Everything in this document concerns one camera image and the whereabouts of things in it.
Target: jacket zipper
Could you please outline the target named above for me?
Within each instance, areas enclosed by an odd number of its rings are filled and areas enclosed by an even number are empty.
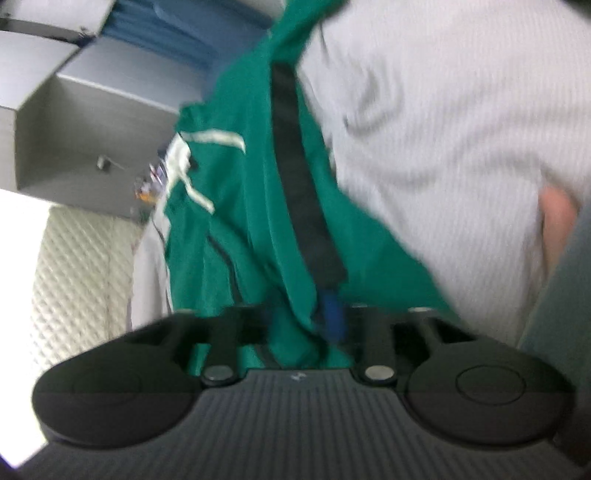
[[[211,235],[207,236],[207,241],[212,246],[212,248],[217,252],[217,254],[222,258],[223,262],[226,264],[228,268],[228,279],[230,281],[230,294],[232,295],[232,301],[234,304],[241,304],[244,303],[244,298],[242,297],[242,293],[240,292],[240,287],[238,285],[238,276],[236,275],[236,267],[223,247],[218,243],[217,240],[214,239]],[[257,343],[254,345],[256,355],[261,360],[263,365],[267,368],[274,368],[280,369],[282,368],[279,362],[275,359],[273,352],[269,346],[264,343]]]

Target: hand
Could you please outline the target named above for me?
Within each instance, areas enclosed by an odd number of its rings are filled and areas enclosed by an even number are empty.
[[[543,188],[539,203],[544,219],[542,229],[544,261],[546,271],[550,275],[566,247],[577,221],[579,209],[576,202],[565,191],[556,187]]]

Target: metal screw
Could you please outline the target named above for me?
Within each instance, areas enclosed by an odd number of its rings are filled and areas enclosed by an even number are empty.
[[[99,158],[96,160],[96,168],[100,171],[109,171],[111,167],[111,159],[106,155],[99,155]]]
[[[205,369],[203,375],[212,382],[223,382],[232,378],[234,370],[227,365],[212,365]]]
[[[365,369],[365,376],[376,382],[390,380],[395,374],[396,372],[394,369],[386,365],[372,365],[371,367],[367,367]]]

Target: green jacket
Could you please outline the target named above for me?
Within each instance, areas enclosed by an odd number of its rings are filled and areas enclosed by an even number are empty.
[[[272,65],[295,68],[311,29],[341,3],[290,1],[268,38],[219,79],[207,103],[183,108],[177,124],[197,163],[188,172],[189,182],[212,205],[196,202],[182,183],[171,191],[165,257],[173,307],[214,316],[226,306],[258,303],[275,294],[280,301],[273,310],[269,347],[290,368],[348,367],[350,359],[331,346],[320,361],[317,343],[306,335],[317,332],[312,317],[318,286],[298,248],[278,173]],[[299,86],[297,99],[305,159],[346,268],[346,279],[337,289],[341,301],[395,311],[448,310],[427,270],[339,191]],[[196,349],[195,372],[206,352],[206,345]],[[264,367],[250,346],[242,348],[240,362],[243,370]]]

